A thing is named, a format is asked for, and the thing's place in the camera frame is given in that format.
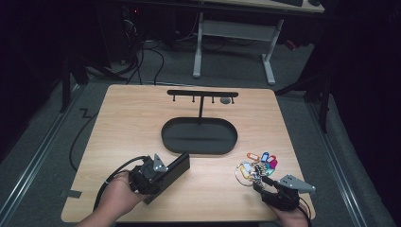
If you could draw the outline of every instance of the table top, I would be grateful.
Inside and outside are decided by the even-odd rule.
[[[203,117],[223,118],[238,133],[235,147],[223,155],[190,155],[191,167],[151,204],[138,204],[119,221],[268,221],[276,216],[261,201],[260,194],[240,184],[235,167],[250,161],[247,153],[269,152],[278,165],[270,176],[279,180],[291,174],[303,175],[294,153],[275,94],[268,89],[207,88],[171,86],[112,85],[104,98],[72,190],[79,199],[68,198],[61,214],[66,222],[78,222],[92,213],[96,194],[104,180],[128,160],[157,153],[165,165],[179,154],[163,145],[165,122],[178,116],[198,116],[200,99],[176,96],[167,90],[238,92],[234,104],[212,103],[206,97]],[[301,197],[314,207],[308,194]]]
[[[269,9],[284,9],[300,12],[324,12],[324,7],[320,4],[318,7],[312,6],[307,0],[304,0],[301,7],[295,7],[289,4],[274,2],[271,0],[202,0],[203,2],[242,5],[247,7],[269,8]]]

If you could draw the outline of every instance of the gray floor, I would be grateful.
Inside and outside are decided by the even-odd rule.
[[[164,56],[164,66],[158,76],[160,83],[188,84],[217,87],[246,87],[278,90],[295,82],[313,46],[289,50],[277,45],[271,59],[276,77],[275,86],[269,86],[259,55],[243,52],[236,53],[237,46],[224,46],[219,51],[204,51],[202,75],[192,78],[194,46],[176,48],[160,45],[155,48]],[[145,51],[141,66],[143,82],[153,82],[153,77],[162,64],[162,58],[151,51]],[[131,84],[138,84],[137,75]],[[61,87],[58,86],[52,97],[42,106],[30,121],[30,125],[8,158],[0,165],[0,204],[8,204],[9,195],[38,150],[45,150],[43,162],[38,171],[31,173],[32,182],[28,182],[23,197],[15,201],[15,210],[6,215],[1,211],[3,222],[8,226],[72,226],[61,220],[61,211],[65,198],[62,190],[68,190],[75,177],[70,167],[68,153],[81,127],[88,121],[83,118],[82,108],[88,109],[88,115],[95,114],[105,96],[108,86],[115,81],[91,77],[86,87],[78,88],[74,94],[76,101],[68,114],[59,115],[61,108]],[[366,175],[352,145],[348,140],[334,100],[330,100],[330,112],[327,118],[328,134],[322,134],[316,126],[315,106],[304,103],[302,92],[293,92],[277,97],[288,133],[298,157],[305,180],[315,185],[318,193],[312,196],[316,209],[313,226],[394,226],[390,215],[375,193],[375,188]],[[60,129],[51,140],[51,144],[41,147],[42,141],[53,123],[64,117]],[[95,121],[91,122],[78,138],[73,149],[73,160],[77,166],[85,149]],[[260,226],[274,226],[261,223]]]

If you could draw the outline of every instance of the table leg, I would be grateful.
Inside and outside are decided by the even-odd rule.
[[[281,27],[283,26],[284,20],[279,20],[277,23],[277,26],[274,29],[273,36],[270,42],[269,50],[267,54],[262,55],[262,61],[263,65],[265,66],[265,73],[266,77],[268,79],[268,84],[269,85],[274,85],[275,84],[275,79],[274,79],[274,74],[271,70],[271,65],[270,65],[270,58],[273,53],[274,47],[277,43],[278,36],[280,35]]]
[[[203,32],[203,12],[200,12],[200,21],[198,25],[198,46],[197,52],[195,53],[195,62],[194,62],[194,78],[199,78],[201,76],[201,38]]]

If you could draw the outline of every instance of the human hand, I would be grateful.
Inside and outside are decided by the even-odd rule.
[[[132,192],[129,173],[117,174],[104,190],[99,206],[77,226],[111,226],[120,217],[128,214],[148,195]]]
[[[279,218],[283,227],[307,227],[308,220],[304,213],[296,208],[292,211],[281,211],[269,204],[266,205],[274,212],[274,214]],[[306,212],[306,207],[300,204],[300,207]]]

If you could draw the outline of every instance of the colorful key tags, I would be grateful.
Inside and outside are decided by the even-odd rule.
[[[261,163],[266,163],[268,161],[269,158],[269,153],[268,152],[264,152],[262,155],[262,158],[260,159]]]
[[[254,161],[256,161],[256,162],[259,162],[259,156],[257,156],[256,154],[252,154],[252,153],[247,153],[247,157],[249,158],[249,159],[252,159],[252,160],[254,160]]]
[[[247,153],[247,157],[252,162],[244,161],[235,169],[236,179],[245,186],[252,186],[253,182],[261,183],[262,176],[270,176],[278,164],[276,156],[269,155],[268,152],[264,152],[261,157]]]

